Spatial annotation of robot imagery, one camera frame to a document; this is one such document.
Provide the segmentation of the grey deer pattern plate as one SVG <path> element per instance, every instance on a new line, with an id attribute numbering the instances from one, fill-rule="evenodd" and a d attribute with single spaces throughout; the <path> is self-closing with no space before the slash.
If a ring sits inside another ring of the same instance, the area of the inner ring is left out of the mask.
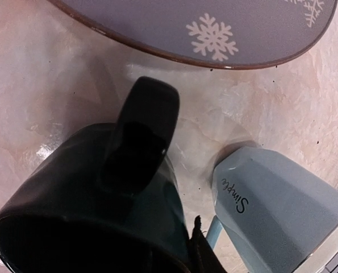
<path id="1" fill-rule="evenodd" d="M 336 1 L 54 1 L 92 30 L 139 51 L 218 69 L 291 61 L 324 35 Z"/>

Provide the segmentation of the light blue mug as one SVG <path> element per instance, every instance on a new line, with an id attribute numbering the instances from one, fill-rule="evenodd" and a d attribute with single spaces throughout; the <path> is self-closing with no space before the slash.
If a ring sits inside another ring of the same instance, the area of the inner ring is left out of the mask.
<path id="1" fill-rule="evenodd" d="M 215 216 L 249 272 L 321 272 L 338 253 L 338 190 L 286 156 L 241 147 L 212 174 Z"/>

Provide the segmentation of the dark green mug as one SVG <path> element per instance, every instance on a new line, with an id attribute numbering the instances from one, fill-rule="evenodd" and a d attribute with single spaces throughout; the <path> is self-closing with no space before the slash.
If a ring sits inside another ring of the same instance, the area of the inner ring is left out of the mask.
<path id="1" fill-rule="evenodd" d="M 62 143 L 0 210 L 12 272 L 191 272 L 189 235 L 167 151 L 177 90 L 141 77 L 115 123 Z"/>

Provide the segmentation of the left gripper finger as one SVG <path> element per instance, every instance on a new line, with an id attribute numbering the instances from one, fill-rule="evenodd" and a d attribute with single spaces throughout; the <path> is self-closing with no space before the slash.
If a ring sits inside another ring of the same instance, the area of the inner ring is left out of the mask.
<path id="1" fill-rule="evenodd" d="M 190 239 L 191 272 L 226 273 L 201 231 L 201 217 L 196 216 Z"/>

